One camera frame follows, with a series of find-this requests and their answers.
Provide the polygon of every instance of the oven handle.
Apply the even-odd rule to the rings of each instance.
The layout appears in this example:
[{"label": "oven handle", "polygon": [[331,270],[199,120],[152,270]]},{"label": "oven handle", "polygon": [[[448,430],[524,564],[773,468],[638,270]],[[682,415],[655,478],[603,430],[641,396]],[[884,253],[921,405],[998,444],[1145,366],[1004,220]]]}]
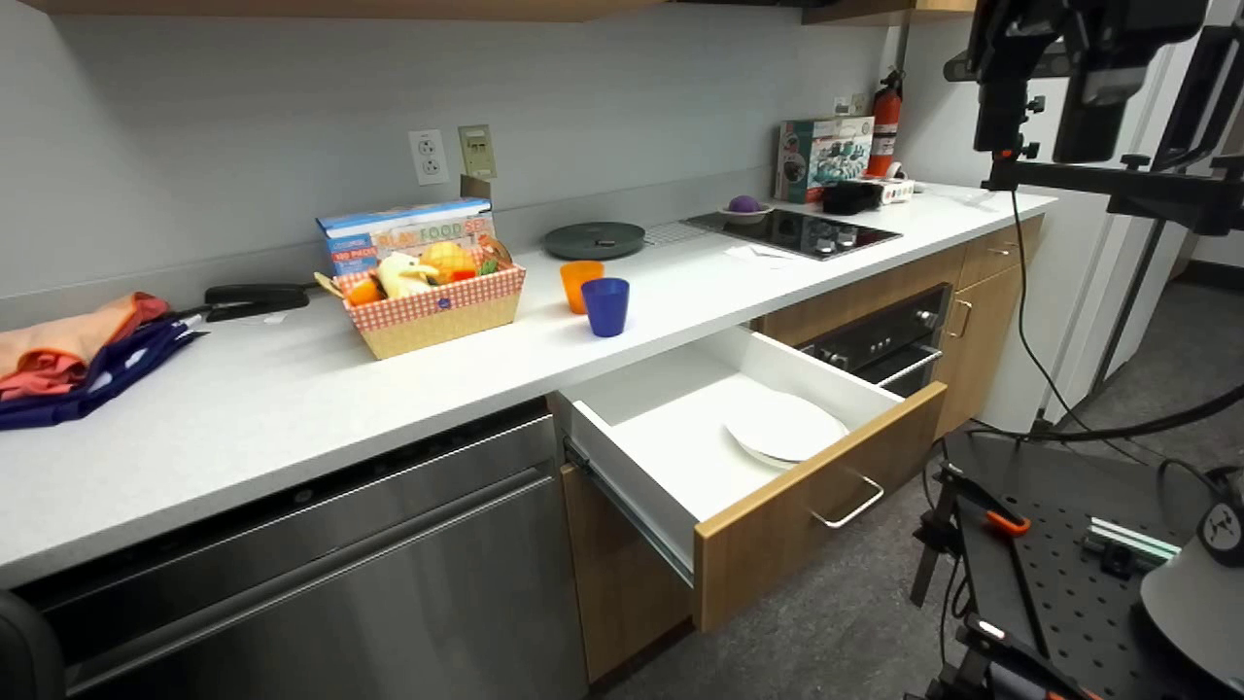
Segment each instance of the oven handle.
[{"label": "oven handle", "polygon": [[901,378],[909,378],[909,374],[918,374],[918,369],[925,369],[925,366],[935,366],[943,358],[943,345],[921,345],[921,352],[925,354],[918,361],[909,361],[899,374],[884,378],[879,391],[891,391],[895,380],[901,380]]}]

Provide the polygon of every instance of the wall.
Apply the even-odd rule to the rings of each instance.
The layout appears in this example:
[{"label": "wall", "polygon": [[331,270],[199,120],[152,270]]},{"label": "wall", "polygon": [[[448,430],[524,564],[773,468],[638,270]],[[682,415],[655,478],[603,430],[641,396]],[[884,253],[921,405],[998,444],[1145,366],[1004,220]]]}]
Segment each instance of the wall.
[{"label": "wall", "polygon": [[871,85],[879,43],[770,8],[532,26],[50,20],[0,0],[0,308],[305,278],[317,213],[448,195],[414,183],[408,131],[430,125],[448,146],[493,128],[493,201],[520,247],[721,205],[766,187],[773,120]]}]

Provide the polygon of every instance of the orange cup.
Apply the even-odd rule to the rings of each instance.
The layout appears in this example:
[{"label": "orange cup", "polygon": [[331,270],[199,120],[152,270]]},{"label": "orange cup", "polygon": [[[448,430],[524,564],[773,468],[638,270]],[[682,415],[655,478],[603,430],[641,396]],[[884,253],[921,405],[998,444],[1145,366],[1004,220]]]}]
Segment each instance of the orange cup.
[{"label": "orange cup", "polygon": [[607,278],[603,261],[567,261],[560,266],[560,288],[567,291],[571,316],[584,316],[584,286]]}]

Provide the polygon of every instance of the cable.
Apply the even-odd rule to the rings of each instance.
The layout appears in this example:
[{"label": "cable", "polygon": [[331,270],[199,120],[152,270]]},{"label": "cable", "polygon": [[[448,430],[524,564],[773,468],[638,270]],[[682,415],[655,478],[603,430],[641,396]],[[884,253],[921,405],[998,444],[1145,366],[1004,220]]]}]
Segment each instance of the cable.
[{"label": "cable", "polygon": [[[1017,249],[1019,249],[1019,313],[1017,313],[1017,335],[1019,335],[1019,345],[1022,354],[1036,361],[1036,369],[1046,378],[1053,402],[1066,409],[1068,422],[1076,422],[1085,432],[1093,432],[1076,411],[1074,405],[1063,396],[1053,374],[1046,369],[1046,361],[1037,358],[1036,343],[1028,339],[1028,234],[1022,234],[1022,221],[1019,221],[1019,187],[1011,187],[1011,221],[1017,221]],[[1099,440],[1109,444],[1115,454],[1140,465],[1140,468],[1150,468],[1149,461],[1125,452],[1119,444],[1111,440]]]},{"label": "cable", "polygon": [[925,491],[925,503],[930,503],[930,509],[935,509],[930,465],[935,465],[935,454],[930,454],[925,468],[921,468],[921,491]]},{"label": "cable", "polygon": [[1225,411],[1234,405],[1244,402],[1244,387],[1204,402],[1204,405],[1193,405],[1193,409],[1181,409],[1181,411],[1171,411],[1171,415],[1159,415],[1159,422],[1145,422],[1145,426],[1125,426],[1125,430],[1098,430],[1098,432],[1053,432],[1053,440],[1063,444],[1085,444],[1085,440],[1128,440],[1128,435],[1150,435],[1150,432],[1171,432],[1171,430],[1181,430],[1181,426],[1193,426],[1193,422],[1204,422],[1212,411]]},{"label": "cable", "polygon": [[950,607],[954,620],[970,620],[970,607],[971,607],[971,588],[970,588],[970,576],[956,583],[956,598]]},{"label": "cable", "polygon": [[1229,503],[1244,503],[1237,474],[1244,474],[1241,465],[1208,468],[1204,478],[1221,491]]},{"label": "cable", "polygon": [[1159,465],[1159,487],[1167,483],[1167,470],[1171,468],[1181,468],[1181,470],[1190,470],[1208,496],[1219,496],[1219,487],[1193,468],[1193,465],[1185,465],[1185,461],[1167,461],[1167,465]]},{"label": "cable", "polygon": [[943,666],[950,666],[950,659],[947,659],[947,614],[950,614],[950,598],[954,598],[954,588],[956,588],[962,564],[963,564],[963,559],[956,557],[956,564],[950,568],[947,592],[943,592],[943,621],[939,621],[939,649],[943,649]]},{"label": "cable", "polygon": [[970,432],[1004,435],[1004,440],[1017,440],[1017,444],[1036,440],[1031,432],[1004,432],[1004,430],[983,426],[983,422],[970,422]]}]

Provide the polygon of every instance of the white plate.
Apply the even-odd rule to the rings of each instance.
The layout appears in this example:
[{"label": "white plate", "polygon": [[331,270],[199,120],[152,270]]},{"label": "white plate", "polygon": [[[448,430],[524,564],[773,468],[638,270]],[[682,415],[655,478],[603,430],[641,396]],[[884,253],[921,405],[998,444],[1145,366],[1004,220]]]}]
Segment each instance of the white plate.
[{"label": "white plate", "polygon": [[805,465],[848,435],[848,426],[794,393],[760,391],[739,405],[722,405],[733,440],[763,465]]}]

